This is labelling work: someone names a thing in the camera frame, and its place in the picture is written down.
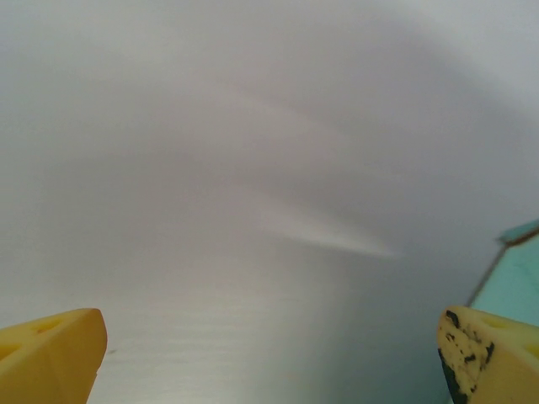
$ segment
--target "white wall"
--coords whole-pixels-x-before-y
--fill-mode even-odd
[[[539,196],[539,11],[453,4],[4,2],[0,324],[102,308],[92,403],[443,402]]]

